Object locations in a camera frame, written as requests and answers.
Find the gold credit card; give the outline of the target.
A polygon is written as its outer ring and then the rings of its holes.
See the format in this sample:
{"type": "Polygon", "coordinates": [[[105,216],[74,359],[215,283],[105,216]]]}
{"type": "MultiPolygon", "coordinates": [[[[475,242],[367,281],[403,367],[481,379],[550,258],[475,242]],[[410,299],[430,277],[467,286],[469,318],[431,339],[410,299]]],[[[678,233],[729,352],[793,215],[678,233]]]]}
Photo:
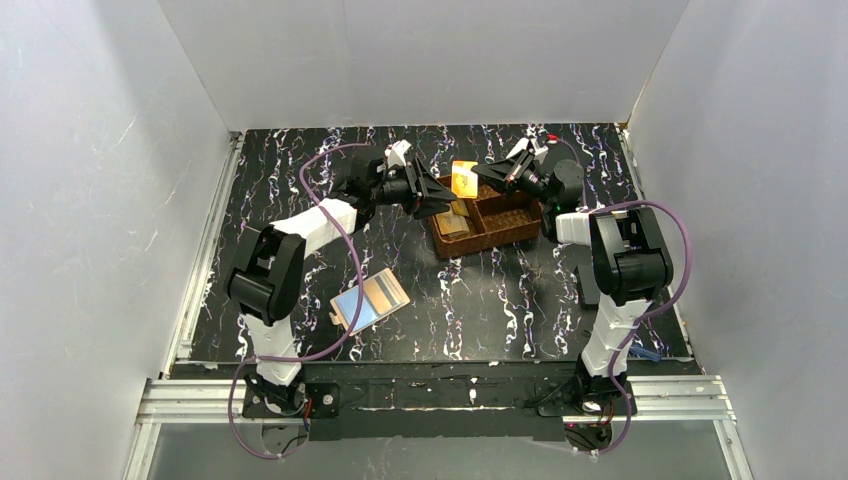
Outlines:
{"type": "Polygon", "coordinates": [[[478,175],[473,168],[478,163],[468,160],[457,160],[451,166],[451,191],[460,199],[476,199],[479,195],[478,175]]]}

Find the brown woven divided basket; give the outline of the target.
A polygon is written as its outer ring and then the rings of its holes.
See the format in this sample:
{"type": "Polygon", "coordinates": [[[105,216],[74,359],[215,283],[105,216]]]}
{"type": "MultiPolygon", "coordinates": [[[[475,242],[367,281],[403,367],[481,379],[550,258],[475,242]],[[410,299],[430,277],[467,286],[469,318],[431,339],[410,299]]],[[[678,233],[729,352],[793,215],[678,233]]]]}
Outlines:
{"type": "Polygon", "coordinates": [[[464,235],[442,235],[437,220],[427,219],[435,250],[443,259],[531,240],[540,234],[542,205],[523,192],[503,195],[480,182],[478,197],[464,202],[469,211],[469,232],[464,235]]]}

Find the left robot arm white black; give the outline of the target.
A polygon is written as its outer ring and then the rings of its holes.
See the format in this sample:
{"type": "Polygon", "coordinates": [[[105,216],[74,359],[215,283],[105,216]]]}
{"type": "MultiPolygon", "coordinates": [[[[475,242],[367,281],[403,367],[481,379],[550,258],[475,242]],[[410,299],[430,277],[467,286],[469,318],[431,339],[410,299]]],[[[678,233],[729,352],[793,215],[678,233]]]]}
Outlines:
{"type": "Polygon", "coordinates": [[[377,151],[362,148],[317,205],[263,228],[246,228],[225,292],[247,327],[261,382],[289,386],[301,368],[290,315],[310,254],[337,239],[349,241],[379,205],[398,205],[423,219],[449,211],[455,199],[420,160],[389,165],[377,151]]]}

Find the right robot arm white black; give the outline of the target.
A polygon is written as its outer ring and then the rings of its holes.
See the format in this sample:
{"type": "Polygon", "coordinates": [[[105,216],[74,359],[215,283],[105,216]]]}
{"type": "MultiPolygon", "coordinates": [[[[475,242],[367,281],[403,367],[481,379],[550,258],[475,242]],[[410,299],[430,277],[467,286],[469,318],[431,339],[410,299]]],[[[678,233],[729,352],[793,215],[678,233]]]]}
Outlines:
{"type": "Polygon", "coordinates": [[[592,333],[569,382],[575,402],[624,395],[628,350],[639,325],[671,283],[674,267],[656,202],[638,200],[580,212],[584,170],[574,160],[540,169],[533,150],[473,167],[485,184],[503,194],[525,193],[543,205],[542,232],[551,241],[591,249],[592,285],[599,291],[592,333]]]}

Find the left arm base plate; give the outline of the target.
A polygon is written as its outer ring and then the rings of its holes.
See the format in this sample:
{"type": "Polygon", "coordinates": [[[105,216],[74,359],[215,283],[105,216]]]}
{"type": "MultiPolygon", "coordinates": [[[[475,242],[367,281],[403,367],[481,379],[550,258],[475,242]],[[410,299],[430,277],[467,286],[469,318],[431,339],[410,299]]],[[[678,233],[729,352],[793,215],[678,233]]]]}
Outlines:
{"type": "Polygon", "coordinates": [[[249,387],[242,401],[242,413],[250,419],[304,418],[330,419],[341,410],[341,392],[333,383],[304,383],[275,387],[271,395],[257,396],[249,387]]]}

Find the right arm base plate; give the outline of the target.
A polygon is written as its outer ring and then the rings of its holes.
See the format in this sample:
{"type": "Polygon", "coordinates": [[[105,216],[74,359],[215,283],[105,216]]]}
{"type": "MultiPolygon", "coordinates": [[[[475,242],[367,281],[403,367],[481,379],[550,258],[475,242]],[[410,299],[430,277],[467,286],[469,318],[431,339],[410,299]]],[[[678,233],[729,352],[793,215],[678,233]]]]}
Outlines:
{"type": "Polygon", "coordinates": [[[638,412],[632,386],[619,379],[625,394],[609,378],[592,377],[589,380],[572,378],[566,383],[544,385],[534,390],[522,407],[534,410],[542,417],[585,416],[590,422],[608,423],[615,416],[638,412]]]}

